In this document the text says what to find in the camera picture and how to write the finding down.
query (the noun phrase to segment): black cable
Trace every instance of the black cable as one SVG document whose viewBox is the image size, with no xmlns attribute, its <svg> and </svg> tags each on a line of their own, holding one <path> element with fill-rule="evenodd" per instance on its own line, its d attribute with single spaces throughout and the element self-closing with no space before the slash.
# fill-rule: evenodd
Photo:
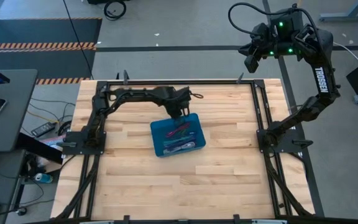
<svg viewBox="0 0 358 224">
<path fill-rule="evenodd" d="M 52 201 L 54 201 L 54 200 L 55 200 L 55 199 L 45 200 L 45 201 L 41 201 L 41 202 L 35 202 L 35 203 L 32 203 L 32 204 L 30 204 L 30 205 L 26 205 L 26 206 L 23 206 L 23 207 L 20 207 L 20 208 L 14 208 L 14 209 L 9 210 L 9 211 L 6 211 L 6 212 L 1 212 L 0 215 L 5 215 L 5 214 L 11 213 L 11 212 L 16 212 L 16 211 L 18 211 L 19 209 L 22 209 L 22 208 L 29 208 L 29 207 L 31 207 L 31 206 L 33 206 L 33 205 L 38 205 L 38 204 L 40 204 L 40 203 L 52 202 Z"/>
<path fill-rule="evenodd" d="M 21 127 L 23 129 L 24 132 L 26 132 L 30 137 L 35 138 L 34 135 L 32 135 L 30 132 L 28 132 L 28 130 L 26 130 L 25 128 Z"/>
<path fill-rule="evenodd" d="M 199 98 L 199 99 L 203 99 L 203 98 L 204 98 L 204 96 L 201 95 L 201 94 L 199 94 L 199 93 L 192 93 L 192 92 L 190 92 L 190 95 L 194 96 L 195 98 Z"/>
<path fill-rule="evenodd" d="M 4 175 L 4 174 L 2 174 L 2 173 L 0 173 L 0 176 L 2 176 L 2 177 L 4 177 L 4 178 L 7 178 L 7 179 L 18 179 L 20 176 L 17 176 L 17 177 L 8 177 L 8 176 L 6 176 L 6 175 Z M 41 190 L 41 195 L 39 196 L 39 197 L 37 197 L 36 199 L 34 199 L 34 200 L 31 200 L 31 201 L 28 201 L 28 202 L 23 202 L 23 203 L 18 203 L 18 204 L 8 204 L 8 203 L 1 203 L 2 205 L 24 205 L 24 204 L 27 204 L 27 203 L 31 203 L 31 202 L 34 202 L 34 201 L 36 201 L 36 200 L 39 200 L 40 198 L 42 198 L 42 196 L 44 196 L 44 190 L 43 190 L 43 188 L 35 181 L 35 180 L 33 180 L 33 179 L 31 179 L 31 178 L 29 178 L 29 180 L 31 180 L 33 183 L 35 183 L 38 187 L 39 187 L 39 189 Z"/>
<path fill-rule="evenodd" d="M 64 109 L 63 109 L 62 121 L 63 121 L 63 118 L 64 118 L 65 115 L 66 115 L 67 106 L 68 106 L 68 103 L 65 105 L 65 107 L 64 107 Z"/>
<path fill-rule="evenodd" d="M 34 108 L 35 108 L 35 109 L 37 109 L 37 110 L 44 111 L 44 112 L 47 112 L 47 113 L 49 113 L 49 114 L 53 115 L 53 116 L 56 118 L 56 120 L 58 121 L 58 123 L 59 123 L 59 127 L 60 127 L 60 121 L 59 121 L 59 118 L 58 118 L 58 117 L 57 117 L 54 113 L 52 113 L 52 112 L 50 112 L 50 111 L 47 111 L 47 110 L 45 110 L 45 109 L 38 108 L 38 107 L 36 107 L 36 106 L 32 105 L 31 103 L 29 103 L 29 105 L 30 105 L 30 106 L 32 106 L 32 107 L 34 107 Z"/>
<path fill-rule="evenodd" d="M 293 8 L 293 10 L 303 12 L 306 15 L 306 17 L 308 18 L 312 28 L 314 29 L 314 32 L 316 33 L 316 38 L 317 38 L 318 45 L 320 47 L 321 54 L 323 55 L 323 58 L 326 61 L 326 63 L 329 65 L 328 66 L 329 71 L 333 73 L 334 72 L 333 67 L 332 67 L 331 63 L 329 62 L 327 55 L 324 53 L 323 45 L 321 44 L 322 41 L 321 41 L 320 36 L 318 35 L 318 29 L 317 29 L 316 24 L 314 23 L 313 19 L 311 18 L 310 14 L 308 13 L 308 11 L 306 11 L 302 8 Z"/>
<path fill-rule="evenodd" d="M 75 103 L 70 103 L 70 102 L 60 101 L 60 100 L 40 100 L 40 99 L 35 99 L 35 98 L 31 98 L 31 100 L 47 102 L 47 103 L 66 103 L 66 104 L 75 106 Z"/>
<path fill-rule="evenodd" d="M 66 164 L 68 164 L 68 162 L 69 162 L 70 160 L 72 160 L 75 156 L 76 156 L 76 155 L 71 156 L 71 157 L 62 165 L 62 167 L 60 168 L 60 170 L 62 170 L 63 167 L 64 167 Z"/>
<path fill-rule="evenodd" d="M 58 136 L 62 136 L 63 133 L 71 127 L 71 121 L 66 121 L 62 124 L 62 126 L 57 131 Z"/>
<path fill-rule="evenodd" d="M 82 52 L 82 54 L 84 55 L 84 58 L 85 58 L 85 61 L 86 61 L 86 65 L 88 66 L 89 74 L 91 74 L 91 78 L 94 80 L 93 75 L 92 75 L 92 68 L 91 68 L 91 66 L 90 66 L 90 63 L 89 63 L 88 59 L 86 58 L 86 55 L 85 55 L 85 53 L 84 53 L 84 49 L 82 48 L 82 45 L 81 45 L 81 42 L 80 42 L 80 38 L 78 38 L 77 31 L 76 31 L 75 28 L 74 28 L 74 23 L 73 23 L 73 20 L 71 19 L 70 13 L 68 12 L 66 0 L 63 0 L 63 3 L 65 4 L 67 16 L 68 16 L 68 19 L 70 20 L 71 27 L 73 28 L 75 37 L 77 38 L 78 45 L 80 46 L 81 52 Z"/>
<path fill-rule="evenodd" d="M 122 5 L 123 8 L 124 8 L 124 9 L 122 10 L 122 13 L 119 14 L 118 16 L 115 16 L 112 12 L 110 12 L 110 11 L 108 10 L 108 7 L 109 7 L 112 3 L 118 3 L 118 4 Z M 104 16 L 106 16 L 106 19 L 108 19 L 108 20 L 110 20 L 110 21 L 115 21 L 115 20 L 121 18 L 121 17 L 125 14 L 126 11 L 127 11 L 127 6 L 126 6 L 126 4 L 124 3 L 124 1 L 121 1 L 121 0 L 111 0 L 111 1 L 107 2 L 106 5 L 105 5 L 104 8 L 103 8 Z"/>
<path fill-rule="evenodd" d="M 6 175 L 4 175 L 4 174 L 2 174 L 2 173 L 0 173 L 0 176 L 1 176 L 1 177 L 5 177 L 5 178 L 7 178 L 7 179 L 17 179 L 17 178 L 19 178 L 19 177 L 8 177 L 8 176 L 6 176 Z"/>
<path fill-rule="evenodd" d="M 283 11 L 283 12 L 265 12 L 261 9 L 259 9 L 258 7 L 252 5 L 252 4 L 249 4 L 249 3 L 246 3 L 246 2 L 239 2 L 239 3 L 235 3 L 234 5 L 232 5 L 229 9 L 229 12 L 227 13 L 227 16 L 229 17 L 229 22 L 230 24 L 236 28 L 237 30 L 243 32 L 243 33 L 246 33 L 246 34 L 251 34 L 251 35 L 262 35 L 262 34 L 257 34 L 257 33 L 254 33 L 254 32 L 251 32 L 251 31 L 248 31 L 248 30 L 244 30 L 244 29 L 241 29 L 240 27 L 238 27 L 237 25 L 234 24 L 233 20 L 231 19 L 231 11 L 237 7 L 237 6 L 248 6 L 248 7 L 251 7 L 253 9 L 255 9 L 256 11 L 262 13 L 262 14 L 265 14 L 265 15 L 268 15 L 268 16 L 273 16 L 273 15 L 281 15 L 281 14 L 287 14 L 290 12 L 291 9 L 288 9 L 287 11 Z"/>
<path fill-rule="evenodd" d="M 292 13 L 294 11 L 300 11 L 302 13 L 304 13 L 306 15 L 306 17 L 308 18 L 308 20 L 310 21 L 310 24 L 312 26 L 312 28 L 314 29 L 314 32 L 316 33 L 316 38 L 317 38 L 317 42 L 318 42 L 318 45 L 319 45 L 319 48 L 320 48 L 320 51 L 321 51 L 321 54 L 323 55 L 323 58 L 324 60 L 326 61 L 326 63 L 329 65 L 329 69 L 330 69 L 330 72 L 333 72 L 333 68 L 326 56 L 326 54 L 324 53 L 324 49 L 323 49 L 323 46 L 321 45 L 322 41 L 321 41 L 321 38 L 320 36 L 318 35 L 318 29 L 316 27 L 316 24 L 314 23 L 313 19 L 311 18 L 310 14 L 308 13 L 308 11 L 302 9 L 302 8 L 297 8 L 297 7 L 292 7 L 292 8 L 288 8 L 286 11 L 282 11 L 282 12 L 265 12 L 261 9 L 259 9 L 258 7 L 252 5 L 252 4 L 249 4 L 249 3 L 246 3 L 246 2 L 239 2 L 239 3 L 235 3 L 234 5 L 232 5 L 229 9 L 229 12 L 228 12 L 228 17 L 229 17 L 229 22 L 230 24 L 236 28 L 237 30 L 241 31 L 241 32 L 244 32 L 246 34 L 252 34 L 252 35 L 261 35 L 261 34 L 257 34 L 257 33 L 254 33 L 254 32 L 250 32 L 248 30 L 244 30 L 244 29 L 241 29 L 240 27 L 236 26 L 232 19 L 231 19 L 231 11 L 237 7 L 237 6 L 248 6 L 248 7 L 251 7 L 253 9 L 255 9 L 256 11 L 262 13 L 262 14 L 265 14 L 267 16 L 274 16 L 274 15 L 282 15 L 282 14 L 289 14 L 289 13 Z"/>
</svg>

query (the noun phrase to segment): butcher block tabletop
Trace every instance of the butcher block tabletop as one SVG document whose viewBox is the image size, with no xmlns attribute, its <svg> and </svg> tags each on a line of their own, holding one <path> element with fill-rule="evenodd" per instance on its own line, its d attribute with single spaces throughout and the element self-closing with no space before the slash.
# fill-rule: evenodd
<svg viewBox="0 0 358 224">
<path fill-rule="evenodd" d="M 280 79 L 264 82 L 273 120 L 287 117 Z M 72 131 L 80 131 L 87 124 L 96 83 L 81 82 Z M 130 215 L 131 220 L 229 219 L 234 214 L 274 218 L 265 162 L 256 137 L 250 85 L 174 85 L 176 89 L 185 86 L 204 96 L 192 97 L 190 112 L 200 118 L 206 146 L 159 158 L 154 152 L 150 123 L 169 118 L 165 108 L 153 103 L 120 106 L 105 125 L 106 147 L 99 163 L 92 220 L 122 220 L 124 215 Z M 259 90 L 257 93 L 262 106 L 262 95 Z M 267 127 L 264 112 L 262 117 Z M 288 154 L 282 154 L 281 159 L 288 188 L 313 213 L 303 164 Z M 61 171 L 51 217 L 62 212 L 77 191 L 82 163 L 83 156 L 76 156 Z M 282 194 L 276 188 L 281 203 Z"/>
</svg>

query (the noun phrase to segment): gray floor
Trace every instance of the gray floor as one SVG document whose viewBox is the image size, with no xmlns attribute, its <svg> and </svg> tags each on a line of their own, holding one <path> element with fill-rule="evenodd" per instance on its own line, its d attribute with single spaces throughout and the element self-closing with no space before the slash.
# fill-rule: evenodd
<svg viewBox="0 0 358 224">
<path fill-rule="evenodd" d="M 227 10 L 240 0 L 132 0 L 127 2 L 127 14 L 120 20 L 104 20 L 99 36 L 100 47 L 138 47 L 165 45 L 241 45 L 250 40 L 232 28 Z M 263 8 L 261 1 L 247 1 Z M 290 7 L 294 0 L 269 1 L 273 11 Z M 355 0 L 303 0 L 302 7 L 310 12 L 317 25 L 330 30 L 340 44 L 358 45 L 358 23 L 318 22 L 319 13 L 344 12 Z M 102 5 L 91 6 L 80 0 L 67 0 L 72 17 L 102 17 Z M 0 18 L 66 17 L 62 1 L 5 0 Z M 234 11 L 234 20 L 251 29 L 265 22 L 263 15 L 247 8 Z M 131 78 L 281 78 L 278 62 L 267 59 L 260 62 L 255 74 L 248 74 L 244 57 L 236 51 L 204 52 L 126 52 L 97 53 L 93 75 L 96 79 L 114 78 L 126 69 Z M 293 91 L 298 103 L 316 94 L 309 65 L 297 62 L 295 57 L 285 58 Z M 358 66 L 347 52 L 334 52 L 333 65 L 338 84 L 342 85 L 341 98 L 313 122 L 305 123 L 306 137 L 314 141 L 310 147 L 314 173 L 327 217 L 358 218 L 358 105 L 352 102 L 354 94 L 346 75 Z M 34 98 L 74 102 L 78 85 L 37 86 Z M 39 103 L 34 105 L 61 116 L 64 104 Z M 31 110 L 43 116 L 49 114 Z M 44 123 L 31 115 L 26 116 L 24 127 L 33 129 Z M 55 185 L 43 185 L 42 200 L 54 197 Z M 36 198 L 36 186 L 25 189 L 22 201 Z M 25 223 L 46 220 L 52 203 L 29 208 L 24 217 L 10 214 L 7 223 Z"/>
</svg>

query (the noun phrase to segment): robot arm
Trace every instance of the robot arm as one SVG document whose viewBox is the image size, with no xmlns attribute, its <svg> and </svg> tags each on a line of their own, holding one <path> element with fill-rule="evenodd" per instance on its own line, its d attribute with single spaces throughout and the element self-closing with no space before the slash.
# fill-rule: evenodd
<svg viewBox="0 0 358 224">
<path fill-rule="evenodd" d="M 118 88 L 110 90 L 106 83 L 92 97 L 92 113 L 88 124 L 83 126 L 80 132 L 69 132 L 65 143 L 60 144 L 65 154 L 100 154 L 104 151 L 104 123 L 109 114 L 115 112 L 118 107 L 128 102 L 153 102 L 157 106 L 164 106 L 167 113 L 173 119 L 181 115 L 189 115 L 189 101 L 191 95 L 202 98 L 199 94 L 193 94 L 189 87 L 176 90 L 172 86 L 159 86 L 152 90 L 133 90 L 131 88 Z"/>
<path fill-rule="evenodd" d="M 252 42 L 239 49 L 240 54 L 247 56 L 244 63 L 250 73 L 256 71 L 260 59 L 284 55 L 296 55 L 298 61 L 304 58 L 313 71 L 318 94 L 309 97 L 300 109 L 283 121 L 275 121 L 268 127 L 265 142 L 269 145 L 277 146 L 286 130 L 302 121 L 316 119 L 340 96 L 340 86 L 335 83 L 331 66 L 333 35 L 317 29 L 312 20 L 312 25 L 304 26 L 302 11 L 294 5 L 291 9 L 274 13 L 271 25 L 261 23 L 254 27 L 250 35 Z"/>
</svg>

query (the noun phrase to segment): hazard stripe tape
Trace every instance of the hazard stripe tape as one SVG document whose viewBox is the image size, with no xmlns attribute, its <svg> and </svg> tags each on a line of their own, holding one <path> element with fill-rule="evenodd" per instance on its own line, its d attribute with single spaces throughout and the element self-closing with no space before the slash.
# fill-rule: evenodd
<svg viewBox="0 0 358 224">
<path fill-rule="evenodd" d="M 1 49 L 72 49 L 79 48 L 83 49 L 93 48 L 95 47 L 95 43 L 93 42 L 81 42 L 81 45 L 78 45 L 77 42 L 55 42 L 55 43 L 0 43 Z"/>
<path fill-rule="evenodd" d="M 83 47 L 83 50 L 96 50 L 96 47 Z M 58 49 L 17 49 L 17 50 L 0 50 L 0 53 L 10 52 L 48 52 L 48 51 L 61 51 L 61 50 L 81 50 L 80 47 L 65 47 Z"/>
<path fill-rule="evenodd" d="M 3 18 L 0 20 L 67 20 L 68 17 L 63 18 Z M 71 19 L 102 19 L 101 17 L 72 17 Z"/>
<path fill-rule="evenodd" d="M 37 85 L 55 85 L 55 84 L 77 84 L 82 80 L 89 80 L 89 78 L 40 78 L 37 79 Z"/>
</svg>

